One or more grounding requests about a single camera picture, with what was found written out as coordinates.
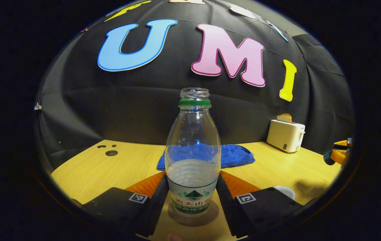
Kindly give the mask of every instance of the toaster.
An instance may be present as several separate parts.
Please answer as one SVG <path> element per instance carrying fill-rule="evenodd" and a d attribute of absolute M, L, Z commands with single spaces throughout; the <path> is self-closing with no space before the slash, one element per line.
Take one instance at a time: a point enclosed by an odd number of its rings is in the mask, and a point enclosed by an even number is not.
<path fill-rule="evenodd" d="M 301 148 L 304 133 L 305 125 L 272 119 L 267 143 L 288 153 L 296 152 Z"/>

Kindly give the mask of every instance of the letter m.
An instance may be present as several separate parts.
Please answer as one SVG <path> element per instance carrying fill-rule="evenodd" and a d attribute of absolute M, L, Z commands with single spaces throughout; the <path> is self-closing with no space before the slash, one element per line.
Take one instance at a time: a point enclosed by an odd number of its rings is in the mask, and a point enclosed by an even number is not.
<path fill-rule="evenodd" d="M 220 75 L 222 68 L 217 64 L 219 52 L 229 77 L 234 78 L 244 61 L 247 61 L 241 79 L 247 84 L 264 87 L 262 44 L 251 38 L 245 38 L 237 48 L 221 27 L 199 24 L 198 29 L 203 31 L 203 47 L 200 59 L 190 67 L 193 72 L 208 76 Z"/>

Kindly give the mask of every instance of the blue letter u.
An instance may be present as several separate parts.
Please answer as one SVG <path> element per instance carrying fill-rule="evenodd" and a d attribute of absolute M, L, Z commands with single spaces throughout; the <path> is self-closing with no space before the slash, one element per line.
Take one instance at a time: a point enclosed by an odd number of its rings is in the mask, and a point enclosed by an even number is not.
<path fill-rule="evenodd" d="M 159 19 L 148 22 L 150 32 L 143 48 L 132 54 L 121 53 L 121 47 L 131 29 L 137 23 L 117 27 L 107 33 L 107 39 L 98 55 L 98 66 L 107 71 L 123 71 L 138 68 L 154 60 L 161 52 L 166 33 L 171 25 L 177 23 L 174 19 Z"/>

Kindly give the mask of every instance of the bottle label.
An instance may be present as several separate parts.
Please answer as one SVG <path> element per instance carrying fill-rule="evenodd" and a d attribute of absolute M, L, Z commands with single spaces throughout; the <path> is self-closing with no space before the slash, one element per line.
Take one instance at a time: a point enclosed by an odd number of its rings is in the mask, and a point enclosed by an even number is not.
<path fill-rule="evenodd" d="M 217 180 L 199 187 L 179 185 L 168 178 L 169 190 L 175 209 L 185 214 L 198 214 L 210 206 Z"/>

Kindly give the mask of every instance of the wooden table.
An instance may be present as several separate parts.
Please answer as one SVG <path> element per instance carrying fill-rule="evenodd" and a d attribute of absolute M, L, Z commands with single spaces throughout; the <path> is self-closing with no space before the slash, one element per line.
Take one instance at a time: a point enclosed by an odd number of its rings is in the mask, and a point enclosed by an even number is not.
<path fill-rule="evenodd" d="M 289 154 L 264 142 L 240 145 L 253 152 L 256 161 L 245 166 L 223 168 L 223 171 L 261 189 L 288 186 L 296 193 L 295 201 L 302 205 L 320 197 L 341 167 L 337 163 L 326 165 L 322 155 L 304 148 Z M 59 166 L 53 171 L 52 178 L 68 197 L 85 204 L 111 187 L 125 189 L 159 173 L 156 166 L 164 149 L 164 145 L 103 140 Z M 108 157 L 105 153 L 109 150 L 118 154 Z M 167 208 L 172 200 L 168 194 L 155 233 L 149 239 L 166 241 L 168 234 L 173 233 L 183 241 L 237 240 L 229 231 L 216 191 L 212 200 L 220 208 L 216 220 L 205 226 L 189 227 L 169 218 Z"/>

